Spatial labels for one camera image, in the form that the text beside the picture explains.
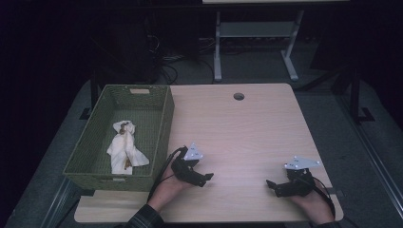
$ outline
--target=gray carpet floor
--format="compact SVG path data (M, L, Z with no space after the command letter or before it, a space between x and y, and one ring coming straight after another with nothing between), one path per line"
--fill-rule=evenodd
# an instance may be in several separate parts
M292 59L300 79L291 82L275 44L267 49L237 55L222 55L221 84L287 83L297 88L321 76L324 71L310 69L317 44L297 43ZM178 71L176 85L211 84L212 54L202 55L204 62L178 61L170 64ZM378 153L399 189L403 189L403 133L383 108L374 90L361 82L360 106L369 108L375 122L357 126L344 104L348 92L335 96L330 79L308 92L296 92L299 106L328 171L345 214L343 227L403 227L367 152L359 132L364 132L371 147ZM156 84L166 84L161 77ZM80 137L86 120L80 120L90 107L89 82L83 85L65 120L55 135L23 197L7 224L18 227L114 227L117 224L80 224L74 220L75 202L81 195L90 195L62 176L67 159ZM309 227L306 222L287 223L289 228ZM251 224L247 227L258 227Z

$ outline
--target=dark background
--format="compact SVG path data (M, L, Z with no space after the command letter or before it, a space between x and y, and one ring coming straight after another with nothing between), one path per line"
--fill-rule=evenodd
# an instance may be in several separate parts
M86 3L99 7L100 2ZM332 70L345 62L354 62L362 79L374 87L382 104L403 128L403 16L399 6L385 1L358 4L333 11L325 22L317 20L318 16L323 16L320 12L309 10L299 37L322 36L314 68ZM193 17L183 21L183 17L189 15ZM137 16L133 20L141 21L143 15ZM206 26L211 22L211 12L185 11L176 13L175 17L160 13L157 19L160 20L156 20L154 26L159 29L159 35L192 58L197 58L195 39L212 31ZM23 194L75 95L90 78L99 64L97 61L101 61L89 61L94 60L94 46L89 37L109 33L107 23L116 20L119 21L116 14L112 16L103 9L80 9L72 1L0 2L0 226L6 223ZM180 36L186 28L190 35ZM142 40L139 34L145 31L136 29L138 39ZM129 61L136 61L136 55L138 53L131 53L134 59L128 58ZM137 61L154 67L155 63L147 60L150 56L144 56ZM157 77L148 72L149 67L135 70L140 70L142 76L134 83L152 83ZM146 71L149 76L142 78ZM127 74L124 70L120 73L124 77Z

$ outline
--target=white cloth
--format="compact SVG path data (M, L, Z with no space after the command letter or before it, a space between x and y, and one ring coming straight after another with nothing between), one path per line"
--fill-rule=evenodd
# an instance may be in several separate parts
M112 174L131 175L131 166L125 169L125 163L129 158L132 166L149 164L148 158L134 145L134 131L136 126L131 121L121 121L113 124L118 134L113 138L106 153L110 155Z

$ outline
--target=background table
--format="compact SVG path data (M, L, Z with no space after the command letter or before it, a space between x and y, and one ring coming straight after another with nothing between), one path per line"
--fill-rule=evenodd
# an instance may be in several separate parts
M307 218L288 199L277 198L266 180L287 182L283 165L295 155L321 161L287 84L177 85L169 151L194 142L204 154L195 166L214 173L203 187L186 190L162 211L166 222L270 222ZM244 99L234 99L242 93ZM327 187L323 166L311 168ZM148 193L96 191L82 196L78 222L128 221ZM343 218L336 196L336 219Z

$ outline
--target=green woven basket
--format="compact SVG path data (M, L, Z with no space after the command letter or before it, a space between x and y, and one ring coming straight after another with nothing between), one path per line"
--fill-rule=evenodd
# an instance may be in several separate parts
M174 101L168 85L106 85L64 170L83 189L147 192L166 160ZM106 153L117 132L112 125L136 125L135 146L150 164L132 175L111 174Z

